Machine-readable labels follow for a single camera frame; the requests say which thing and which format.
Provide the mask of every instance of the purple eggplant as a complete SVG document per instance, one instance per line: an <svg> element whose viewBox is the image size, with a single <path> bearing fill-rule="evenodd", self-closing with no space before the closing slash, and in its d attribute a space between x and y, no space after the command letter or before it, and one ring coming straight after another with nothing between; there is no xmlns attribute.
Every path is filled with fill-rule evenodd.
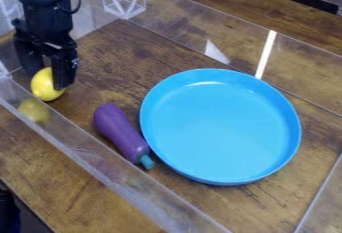
<svg viewBox="0 0 342 233"><path fill-rule="evenodd" d="M155 163L150 158L150 146L133 127L122 109L113 103L102 105L94 113L94 124L99 132L114 142L127 160L142 163L150 170Z"/></svg>

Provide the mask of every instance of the wooden table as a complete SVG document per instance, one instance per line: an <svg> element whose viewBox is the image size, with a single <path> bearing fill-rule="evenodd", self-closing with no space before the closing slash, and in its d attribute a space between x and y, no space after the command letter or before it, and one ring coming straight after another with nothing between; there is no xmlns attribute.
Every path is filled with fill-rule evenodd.
<svg viewBox="0 0 342 233"><path fill-rule="evenodd" d="M197 1L342 54L340 17L285 0ZM226 67L127 21L86 36L79 53L78 82L51 106L114 149L91 123L101 104L115 102L138 127L139 105L158 81L187 69ZM290 164L241 187L195 183L157 158L150 172L234 232L293 232L341 152L341 61L320 64L296 58L276 64L266 75L266 81L290 90L284 93L302 120L302 145ZM251 65L234 59L234 67L250 72ZM289 84L298 72L305 79L301 89ZM321 88L314 94L313 85ZM6 109L0 113L2 180L56 232L163 231Z"/></svg>

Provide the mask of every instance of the toy lemon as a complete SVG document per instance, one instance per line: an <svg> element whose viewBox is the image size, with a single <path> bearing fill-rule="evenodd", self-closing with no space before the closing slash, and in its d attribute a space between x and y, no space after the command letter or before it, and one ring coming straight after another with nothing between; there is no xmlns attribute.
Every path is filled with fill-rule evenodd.
<svg viewBox="0 0 342 233"><path fill-rule="evenodd" d="M44 106L44 104L35 98L26 99L20 103L18 110L31 121L38 124L44 125L51 119L51 113L47 106Z"/></svg>
<svg viewBox="0 0 342 233"><path fill-rule="evenodd" d="M34 76L31 81L31 90L36 98L43 101L52 101L58 99L64 93L66 89L54 89L52 69L47 67L42 69Z"/></svg>

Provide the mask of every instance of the yellow lemon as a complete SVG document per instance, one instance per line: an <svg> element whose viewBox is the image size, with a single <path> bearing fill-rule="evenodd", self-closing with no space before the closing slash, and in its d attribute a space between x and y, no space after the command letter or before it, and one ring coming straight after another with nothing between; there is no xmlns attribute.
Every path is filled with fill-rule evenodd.
<svg viewBox="0 0 342 233"><path fill-rule="evenodd" d="M58 99L64 93L66 89L54 89L52 69L47 67L42 69L34 76L31 81L31 90L35 97L43 101L52 101Z"/></svg>
<svg viewBox="0 0 342 233"><path fill-rule="evenodd" d="M47 106L44 106L44 104L42 104L42 102L35 98L26 99L20 103L18 110L38 124L46 124L51 119L51 113Z"/></svg>

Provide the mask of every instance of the blue plate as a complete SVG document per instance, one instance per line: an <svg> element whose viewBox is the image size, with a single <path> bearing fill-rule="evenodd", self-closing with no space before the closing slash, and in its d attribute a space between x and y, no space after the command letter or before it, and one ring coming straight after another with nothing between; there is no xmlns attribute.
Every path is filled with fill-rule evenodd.
<svg viewBox="0 0 342 233"><path fill-rule="evenodd" d="M301 143L301 123L281 92L250 75L197 69L165 79L142 104L145 138L182 175L246 184L278 171Z"/></svg>

